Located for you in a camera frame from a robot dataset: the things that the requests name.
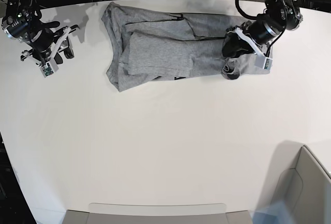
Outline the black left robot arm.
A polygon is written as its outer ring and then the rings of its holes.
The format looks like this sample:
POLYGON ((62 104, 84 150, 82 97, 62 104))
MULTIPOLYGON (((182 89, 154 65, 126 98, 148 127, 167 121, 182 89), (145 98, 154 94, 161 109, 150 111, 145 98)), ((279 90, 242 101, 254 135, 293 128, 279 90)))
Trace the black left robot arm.
POLYGON ((286 30, 297 29, 303 20, 297 0, 265 0, 263 13, 256 16, 246 14, 235 0, 235 7, 247 19, 240 26, 227 30, 227 41, 223 44, 222 55, 238 58, 244 54, 257 54, 266 46, 263 55, 269 56, 274 43, 286 30))

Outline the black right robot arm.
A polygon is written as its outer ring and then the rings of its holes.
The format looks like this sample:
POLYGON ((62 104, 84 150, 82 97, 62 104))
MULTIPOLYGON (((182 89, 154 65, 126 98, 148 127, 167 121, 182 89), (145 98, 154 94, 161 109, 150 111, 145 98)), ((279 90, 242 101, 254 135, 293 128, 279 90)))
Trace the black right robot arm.
POLYGON ((74 58, 68 35, 78 25, 59 28, 59 21, 42 22, 41 6, 38 0, 8 0, 6 14, 2 19, 2 30, 8 38, 30 46, 22 52, 21 60, 32 59, 38 66, 45 66, 51 60, 57 65, 63 63, 60 53, 67 59, 74 58))

